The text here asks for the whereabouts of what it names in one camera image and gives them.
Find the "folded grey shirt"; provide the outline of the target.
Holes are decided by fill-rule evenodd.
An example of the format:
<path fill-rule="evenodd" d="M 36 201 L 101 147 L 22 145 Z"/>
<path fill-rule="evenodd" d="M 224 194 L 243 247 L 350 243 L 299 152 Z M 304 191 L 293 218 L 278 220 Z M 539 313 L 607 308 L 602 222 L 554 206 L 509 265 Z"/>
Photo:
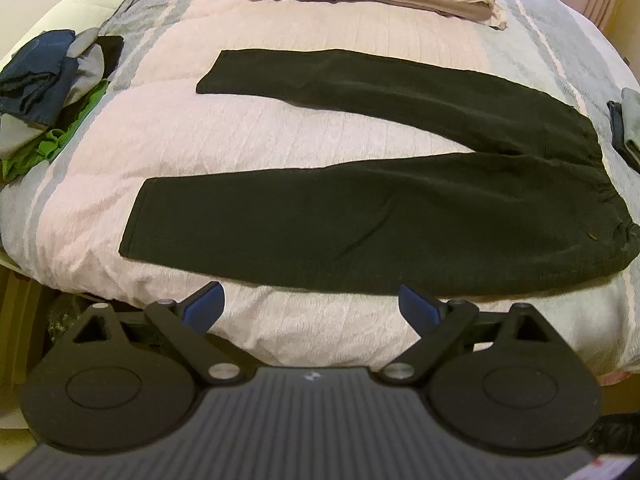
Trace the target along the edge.
<path fill-rule="evenodd" d="M 624 124 L 624 144 L 629 153 L 640 156 L 640 94 L 631 88 L 622 90 L 622 117 Z"/>

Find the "folded dark garment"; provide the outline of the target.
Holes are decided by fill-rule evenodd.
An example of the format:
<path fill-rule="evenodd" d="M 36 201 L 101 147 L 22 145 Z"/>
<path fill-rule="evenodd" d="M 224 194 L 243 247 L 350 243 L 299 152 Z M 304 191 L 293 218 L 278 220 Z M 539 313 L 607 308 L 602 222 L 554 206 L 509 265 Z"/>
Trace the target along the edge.
<path fill-rule="evenodd" d="M 639 172 L 639 163 L 625 146 L 622 104 L 615 101 L 608 101 L 606 106 L 610 113 L 613 148 L 632 170 Z"/>

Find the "navy blue garment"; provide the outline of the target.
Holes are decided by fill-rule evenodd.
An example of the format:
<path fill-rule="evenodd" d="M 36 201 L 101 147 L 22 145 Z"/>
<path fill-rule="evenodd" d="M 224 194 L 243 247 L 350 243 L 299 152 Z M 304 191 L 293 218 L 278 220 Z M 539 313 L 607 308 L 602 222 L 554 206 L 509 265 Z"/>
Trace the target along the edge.
<path fill-rule="evenodd" d="M 67 55 L 70 29 L 50 30 L 24 44 L 1 71 L 1 113 L 52 127 L 72 88 L 77 58 Z"/>

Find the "black pants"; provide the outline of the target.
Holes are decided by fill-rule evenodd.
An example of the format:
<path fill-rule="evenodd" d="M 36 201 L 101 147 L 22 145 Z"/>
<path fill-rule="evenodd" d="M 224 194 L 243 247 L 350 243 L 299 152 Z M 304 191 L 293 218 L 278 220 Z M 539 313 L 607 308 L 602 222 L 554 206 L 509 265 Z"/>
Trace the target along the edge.
<path fill-rule="evenodd" d="M 122 256 L 254 284 L 513 296 L 624 270 L 639 229 L 596 130 L 496 76 L 347 50 L 225 50 L 201 94 L 263 96 L 426 130 L 461 154 L 152 178 Z"/>

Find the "grey garment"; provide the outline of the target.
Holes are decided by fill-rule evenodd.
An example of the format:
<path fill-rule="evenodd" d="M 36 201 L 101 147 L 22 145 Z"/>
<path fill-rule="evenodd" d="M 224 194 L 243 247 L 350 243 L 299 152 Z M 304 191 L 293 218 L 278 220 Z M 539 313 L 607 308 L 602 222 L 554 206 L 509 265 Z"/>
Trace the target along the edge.
<path fill-rule="evenodd" d="M 79 34 L 75 32 L 75 40 L 68 48 L 67 55 L 77 58 L 78 69 L 63 108 L 79 101 L 103 78 L 104 54 L 102 47 L 96 43 L 96 38 L 98 38 L 96 28 L 87 29 Z M 9 114 L 1 113 L 1 157 L 6 158 L 52 127 L 28 124 Z"/>

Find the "bright green garment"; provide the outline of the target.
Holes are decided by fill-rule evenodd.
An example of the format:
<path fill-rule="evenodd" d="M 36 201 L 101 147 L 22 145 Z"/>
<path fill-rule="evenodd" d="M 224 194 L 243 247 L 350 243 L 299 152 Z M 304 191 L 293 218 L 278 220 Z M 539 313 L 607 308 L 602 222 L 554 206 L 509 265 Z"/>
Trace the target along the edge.
<path fill-rule="evenodd" d="M 79 101 L 70 105 L 58 116 L 55 128 L 47 130 L 35 139 L 1 159 L 1 180 L 4 183 L 23 177 L 40 162 L 52 162 L 81 126 L 82 122 L 99 104 L 110 82 L 102 79 Z"/>

